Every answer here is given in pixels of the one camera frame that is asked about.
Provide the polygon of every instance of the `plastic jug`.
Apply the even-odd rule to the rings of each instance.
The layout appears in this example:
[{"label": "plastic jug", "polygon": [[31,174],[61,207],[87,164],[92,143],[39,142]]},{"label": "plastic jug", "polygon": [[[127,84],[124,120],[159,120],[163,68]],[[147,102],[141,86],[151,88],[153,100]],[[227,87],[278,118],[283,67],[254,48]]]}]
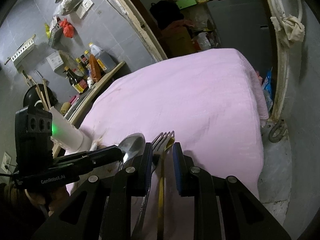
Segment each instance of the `plastic jug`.
[{"label": "plastic jug", "polygon": [[89,43],[91,54],[95,56],[101,69],[108,73],[116,67],[116,63],[110,57],[108,52],[104,51],[92,42]]}]

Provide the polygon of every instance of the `green light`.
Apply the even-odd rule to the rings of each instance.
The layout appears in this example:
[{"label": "green light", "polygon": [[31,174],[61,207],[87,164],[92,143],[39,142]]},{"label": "green light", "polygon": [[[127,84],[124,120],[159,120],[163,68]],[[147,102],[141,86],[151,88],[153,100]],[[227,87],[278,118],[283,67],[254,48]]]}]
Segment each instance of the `green light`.
[{"label": "green light", "polygon": [[58,128],[52,123],[52,135],[55,135],[58,132]]}]

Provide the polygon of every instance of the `gray refrigerator door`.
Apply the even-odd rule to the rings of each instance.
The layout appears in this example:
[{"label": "gray refrigerator door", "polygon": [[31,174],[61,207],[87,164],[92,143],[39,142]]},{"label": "gray refrigerator door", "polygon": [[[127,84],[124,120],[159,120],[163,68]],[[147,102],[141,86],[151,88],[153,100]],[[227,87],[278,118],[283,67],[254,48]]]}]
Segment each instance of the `gray refrigerator door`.
[{"label": "gray refrigerator door", "polygon": [[265,78],[272,67],[272,52],[261,0],[214,0],[207,6],[221,47],[239,50]]}]

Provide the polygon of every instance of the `green box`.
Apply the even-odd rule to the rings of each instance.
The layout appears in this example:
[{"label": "green box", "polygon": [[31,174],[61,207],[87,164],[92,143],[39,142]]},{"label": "green box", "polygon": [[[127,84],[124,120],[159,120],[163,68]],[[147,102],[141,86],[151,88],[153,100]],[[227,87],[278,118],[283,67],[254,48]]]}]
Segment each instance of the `green box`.
[{"label": "green box", "polygon": [[183,9],[192,5],[197,4],[196,0],[179,0],[176,2],[178,5],[179,9]]}]

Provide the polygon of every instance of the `fork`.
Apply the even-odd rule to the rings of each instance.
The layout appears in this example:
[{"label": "fork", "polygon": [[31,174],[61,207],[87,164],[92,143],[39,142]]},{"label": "fork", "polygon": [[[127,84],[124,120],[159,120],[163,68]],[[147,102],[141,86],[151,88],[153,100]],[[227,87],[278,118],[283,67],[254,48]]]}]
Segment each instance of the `fork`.
[{"label": "fork", "polygon": [[156,170],[159,160],[162,157],[163,153],[166,152],[174,142],[174,131],[172,132],[165,132],[160,133],[152,142],[152,150],[153,150],[153,156],[152,156],[152,167],[151,167],[151,176],[150,176],[150,184],[147,194],[143,197],[142,204],[140,207],[139,215],[137,218],[137,222],[133,228],[133,232],[131,235],[131,240],[138,240],[140,239],[140,234],[142,232],[143,222],[146,215],[146,209],[147,209],[147,203],[148,198],[150,194],[150,188],[151,188],[151,177],[153,172]]}]

